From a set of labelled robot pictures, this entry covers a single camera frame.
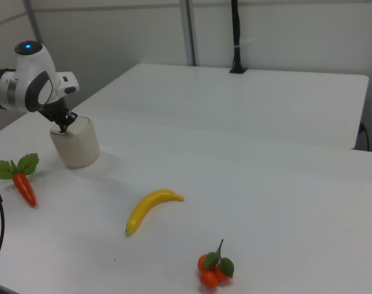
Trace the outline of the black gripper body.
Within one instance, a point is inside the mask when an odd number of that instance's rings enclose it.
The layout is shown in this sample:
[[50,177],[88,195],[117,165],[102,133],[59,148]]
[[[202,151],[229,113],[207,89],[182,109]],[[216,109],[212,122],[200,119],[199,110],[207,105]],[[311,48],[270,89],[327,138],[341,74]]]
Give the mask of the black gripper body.
[[51,122],[66,123],[69,110],[65,98],[62,97],[56,102],[44,105],[44,107],[39,110],[39,113]]

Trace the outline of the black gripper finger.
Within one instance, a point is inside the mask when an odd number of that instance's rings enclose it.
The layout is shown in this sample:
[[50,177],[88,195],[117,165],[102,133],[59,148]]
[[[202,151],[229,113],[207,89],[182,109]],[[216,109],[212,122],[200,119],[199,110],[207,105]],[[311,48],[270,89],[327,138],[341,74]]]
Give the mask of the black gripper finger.
[[67,130],[67,119],[65,115],[56,114],[53,117],[54,123],[59,127],[61,133],[65,133]]
[[65,121],[64,121],[64,128],[67,130],[68,127],[77,119],[78,114],[66,110],[66,115],[65,115]]

